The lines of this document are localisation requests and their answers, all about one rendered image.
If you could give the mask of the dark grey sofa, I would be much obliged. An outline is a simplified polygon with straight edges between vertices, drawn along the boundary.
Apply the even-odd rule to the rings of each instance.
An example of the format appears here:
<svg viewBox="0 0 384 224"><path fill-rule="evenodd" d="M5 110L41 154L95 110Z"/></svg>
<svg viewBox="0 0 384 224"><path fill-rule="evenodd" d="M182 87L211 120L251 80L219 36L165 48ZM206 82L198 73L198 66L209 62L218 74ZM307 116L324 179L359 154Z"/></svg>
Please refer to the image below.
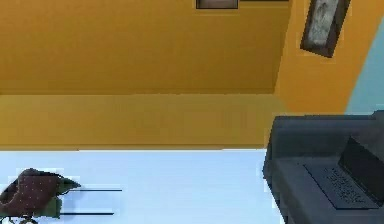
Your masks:
<svg viewBox="0 0 384 224"><path fill-rule="evenodd" d="M284 224L384 224L384 205L335 209L306 163L335 161L352 137L384 162L384 110L371 115L304 115L275 118L263 176Z"/></svg>

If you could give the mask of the dark framed brown picture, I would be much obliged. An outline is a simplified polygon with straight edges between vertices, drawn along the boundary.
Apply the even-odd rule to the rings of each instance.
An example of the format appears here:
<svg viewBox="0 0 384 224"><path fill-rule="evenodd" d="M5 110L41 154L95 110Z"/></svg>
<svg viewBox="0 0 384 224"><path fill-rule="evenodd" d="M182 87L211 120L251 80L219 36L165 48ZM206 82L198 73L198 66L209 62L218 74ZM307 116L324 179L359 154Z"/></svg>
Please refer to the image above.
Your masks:
<svg viewBox="0 0 384 224"><path fill-rule="evenodd" d="M238 0L196 0L197 9L237 9Z"/></svg>

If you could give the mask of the dark framed grey picture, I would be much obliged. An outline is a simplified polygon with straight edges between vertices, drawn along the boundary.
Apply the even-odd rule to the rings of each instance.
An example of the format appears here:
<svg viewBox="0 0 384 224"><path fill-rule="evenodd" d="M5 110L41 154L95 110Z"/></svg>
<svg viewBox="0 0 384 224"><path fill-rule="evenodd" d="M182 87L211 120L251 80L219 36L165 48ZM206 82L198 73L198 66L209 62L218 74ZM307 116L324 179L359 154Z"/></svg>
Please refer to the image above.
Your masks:
<svg viewBox="0 0 384 224"><path fill-rule="evenodd" d="M351 0L311 0L300 48L332 58Z"/></svg>

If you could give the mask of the black laptop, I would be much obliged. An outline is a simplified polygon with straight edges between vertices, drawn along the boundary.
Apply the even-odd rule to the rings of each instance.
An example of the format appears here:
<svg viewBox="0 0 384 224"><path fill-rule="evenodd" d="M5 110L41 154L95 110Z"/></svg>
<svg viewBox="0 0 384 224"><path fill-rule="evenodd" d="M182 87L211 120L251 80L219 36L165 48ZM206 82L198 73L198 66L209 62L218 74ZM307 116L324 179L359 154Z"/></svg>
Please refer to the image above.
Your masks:
<svg viewBox="0 0 384 224"><path fill-rule="evenodd" d="M384 205L384 162L350 137L335 160L303 167L338 210L370 210Z"/></svg>

